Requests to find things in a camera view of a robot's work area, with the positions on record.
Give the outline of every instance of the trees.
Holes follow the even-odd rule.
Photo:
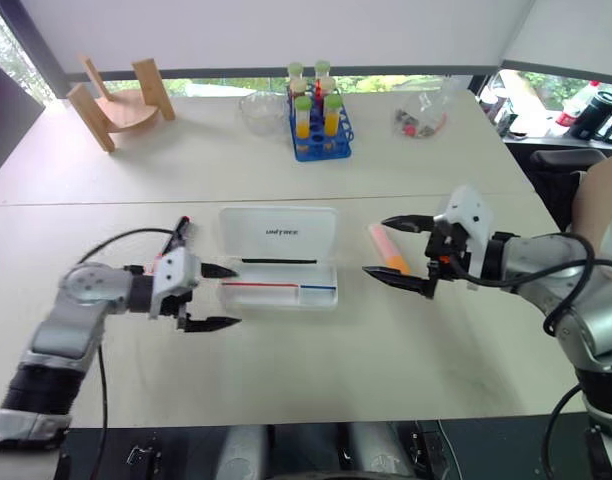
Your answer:
[[[186,96],[186,85],[192,83],[190,78],[172,78],[164,80],[164,87],[171,97]],[[137,80],[113,80],[104,82],[109,92],[117,92],[119,90],[139,90],[139,82]]]
[[[392,90],[423,90],[435,75],[369,75],[335,77],[342,93],[390,92]]]
[[[588,80],[558,77],[543,73],[520,72],[520,76],[528,80],[535,89],[544,106],[549,110],[562,110],[563,101],[579,92],[588,85]]]
[[[55,99],[17,39],[0,17],[0,68],[39,103]]]

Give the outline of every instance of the test tube rack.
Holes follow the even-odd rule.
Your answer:
[[[309,85],[308,95],[313,99],[313,106],[310,110],[309,138],[297,138],[295,135],[293,99],[290,95],[290,90],[288,90],[290,132],[293,137],[295,159],[298,162],[314,162],[316,160],[333,160],[336,158],[350,157],[350,142],[355,138],[355,134],[350,126],[350,119],[346,113],[346,108],[342,105],[337,135],[334,137],[324,135],[324,117],[320,111],[320,107],[314,101],[314,90],[314,86],[312,84]]]

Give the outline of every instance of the highlighter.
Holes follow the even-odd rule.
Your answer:
[[[406,260],[404,260],[402,254],[399,253],[397,246],[390,238],[388,238],[386,229],[382,225],[375,223],[368,226],[368,231],[370,232],[370,236],[373,238],[375,247],[377,247],[379,254],[386,263],[386,266],[389,268],[395,268],[404,275],[410,275],[410,266],[408,263],[406,263]]]

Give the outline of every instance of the wooden stand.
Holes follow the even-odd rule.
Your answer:
[[[81,61],[101,97],[93,98],[86,86],[79,83],[68,93],[68,99],[104,151],[115,150],[109,133],[139,128],[159,111],[166,120],[175,119],[162,77],[152,58],[132,64],[141,90],[115,93],[108,91],[90,58],[82,56]]]

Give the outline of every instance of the plastic bag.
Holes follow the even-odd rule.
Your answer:
[[[427,90],[412,94],[401,108],[395,110],[395,131],[407,137],[430,137],[446,123],[446,110],[458,90],[457,79],[444,77],[427,86]]]

